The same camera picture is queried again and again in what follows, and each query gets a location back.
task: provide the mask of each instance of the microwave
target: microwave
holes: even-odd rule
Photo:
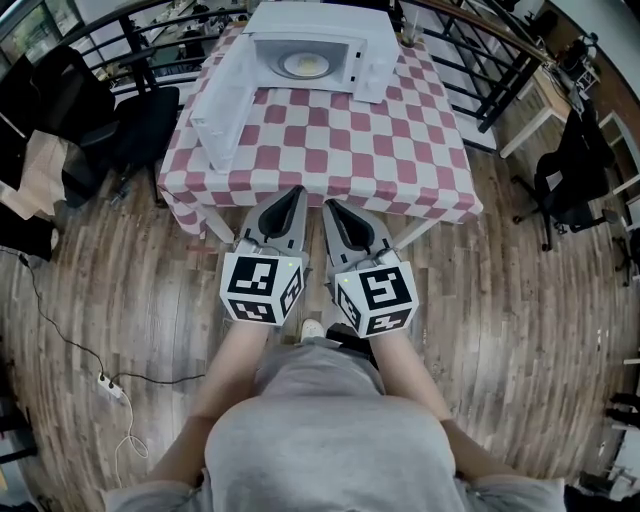
[[[383,11],[262,2],[201,92],[191,123],[213,168],[227,173],[258,88],[345,92],[380,103],[399,53]]]

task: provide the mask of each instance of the railing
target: railing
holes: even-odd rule
[[[547,60],[524,28],[494,0],[483,0],[483,3],[507,27],[506,30],[485,20],[468,0],[450,0],[450,3],[406,0],[405,3],[435,14],[439,24],[422,30],[428,48],[430,38],[455,47],[460,57],[457,61],[443,58],[429,49],[436,65],[455,69],[469,78],[466,87],[445,79],[443,84],[448,90],[471,99],[470,103],[462,105],[462,102],[456,103],[456,94],[450,94],[453,110],[476,119],[481,133],[495,123],[538,66]]]
[[[140,38],[140,35],[155,30],[155,29],[164,29],[170,25],[177,25],[191,20],[200,20],[200,19],[209,19],[209,18],[217,18],[219,16],[229,16],[235,14],[244,14],[246,13],[246,9],[226,9],[219,11],[208,11],[197,14],[190,14],[186,16],[180,16],[174,18],[172,20],[167,20],[159,23],[152,23],[146,27],[136,28],[134,21],[130,18],[131,15],[136,14],[140,11],[144,11],[146,9],[150,9],[157,5],[166,4],[167,0],[143,0],[141,2],[137,2],[133,5],[128,5],[117,9],[110,14],[99,18],[98,20],[89,23],[82,29],[74,32],[70,36],[64,38],[60,44],[71,45],[80,39],[91,35],[96,30],[104,28],[111,23],[118,23],[120,28],[122,29],[122,34],[108,39],[106,41],[101,42],[100,44],[94,45],[92,48],[86,50],[82,53],[83,57],[90,55],[94,52],[99,52],[101,49],[117,43],[119,41],[126,40],[129,45],[131,51],[123,53],[121,55],[117,55],[116,57],[102,60],[98,64],[94,64],[90,66],[92,71],[97,70],[99,68],[104,68],[109,64],[120,64],[122,67],[130,67],[130,71],[125,71],[122,73],[118,73],[113,76],[107,76],[106,79],[109,81],[116,81],[122,78],[133,77],[135,81],[135,86],[119,88],[117,91],[114,91],[114,94],[125,94],[132,91],[137,90],[138,93],[144,92],[144,90],[148,87],[157,87],[158,85],[176,85],[181,83],[188,83],[195,81],[195,76],[193,74],[185,74],[183,77],[176,77],[170,80],[164,80],[161,84],[158,84],[156,80],[155,72],[159,69],[163,68],[171,68],[175,66],[184,66],[189,64],[197,64],[204,60],[204,57],[194,57],[194,58],[182,58],[177,59],[171,62],[166,62],[162,64],[150,64],[148,59],[153,56],[155,50],[159,50],[162,48],[170,48],[179,45],[185,45],[196,42],[203,41],[212,41],[218,39],[218,35],[202,35],[197,37],[187,37],[187,38],[176,38],[174,41],[170,41],[163,44],[157,45],[149,45],[147,46],[145,41]]]
[[[477,120],[478,131],[485,132],[500,117],[546,57],[535,48],[524,29],[504,13],[494,0],[483,1],[500,18],[506,29],[483,19],[471,1],[473,0],[450,0],[450,3],[446,3],[439,0],[406,0],[405,4],[413,4],[428,11],[435,20],[430,26],[423,28],[423,33],[433,60],[439,68],[443,84],[450,91],[452,108],[460,114]],[[105,68],[110,64],[120,64],[120,67],[125,68],[114,75],[104,74],[104,78],[112,82],[133,78],[135,85],[127,84],[124,87],[118,87],[114,90],[115,94],[131,93],[136,90],[142,93],[150,87],[195,81],[196,73],[182,73],[161,81],[157,80],[157,75],[163,74],[163,70],[166,72],[165,68],[182,69],[185,66],[196,66],[204,58],[182,58],[165,63],[149,62],[149,59],[160,49],[213,41],[218,38],[217,35],[205,34],[183,39],[176,37],[173,41],[152,43],[149,48],[145,47],[147,42],[141,38],[141,35],[191,20],[236,15],[246,11],[245,9],[208,11],[179,16],[142,28],[135,26],[131,18],[133,15],[166,3],[168,3],[167,0],[142,0],[133,5],[127,5],[74,30],[60,44],[71,45],[85,37],[91,37],[96,31],[110,24],[117,24],[122,29],[121,34],[99,44],[94,43],[91,48],[82,53],[85,58],[92,54],[100,56],[97,63],[90,65],[92,70]],[[430,43],[434,40],[454,48],[455,55],[453,57],[452,54],[438,55],[432,50],[433,45]],[[104,59],[101,50],[120,41],[128,43],[129,51]],[[446,73],[441,73],[446,69],[454,70],[466,80],[448,80]]]

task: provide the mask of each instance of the wooden desk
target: wooden desk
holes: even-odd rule
[[[511,153],[519,148],[520,145],[551,116],[555,116],[563,123],[566,123],[567,118],[569,117],[569,112],[571,112],[571,103],[569,102],[569,99],[561,91],[560,86],[554,86],[551,82],[551,78],[543,68],[538,68],[533,75],[531,83],[540,93],[544,106],[540,112],[538,112],[533,119],[531,119],[531,121],[529,121],[525,127],[520,130],[520,133],[518,133],[504,148],[502,148],[502,150],[500,150],[500,156],[502,158],[507,158]]]

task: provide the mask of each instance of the white sneaker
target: white sneaker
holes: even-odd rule
[[[300,341],[304,341],[306,338],[324,338],[325,332],[322,324],[312,318],[307,318],[302,323],[302,332],[300,333]]]

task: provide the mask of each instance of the red and white checkered tablecloth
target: red and white checkered tablecloth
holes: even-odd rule
[[[242,27],[228,27],[204,62],[171,139],[158,184],[181,227],[205,230],[208,206],[254,206],[303,185],[380,212],[463,222],[482,211],[446,92],[424,44],[401,46],[387,97],[260,89],[229,174],[213,170],[189,117]]]

